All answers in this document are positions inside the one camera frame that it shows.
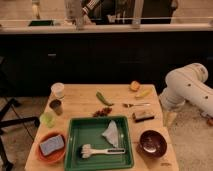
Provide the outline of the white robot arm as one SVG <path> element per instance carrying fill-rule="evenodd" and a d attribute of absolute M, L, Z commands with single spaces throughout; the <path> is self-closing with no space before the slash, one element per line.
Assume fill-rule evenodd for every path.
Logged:
<path fill-rule="evenodd" d="M 201 109 L 205 118 L 213 119 L 213 88 L 205 84 L 207 79 L 208 70 L 200 63 L 174 69 L 166 75 L 166 87 L 159 95 L 166 127 L 176 118 L 175 109 L 181 108 L 186 101 Z"/>

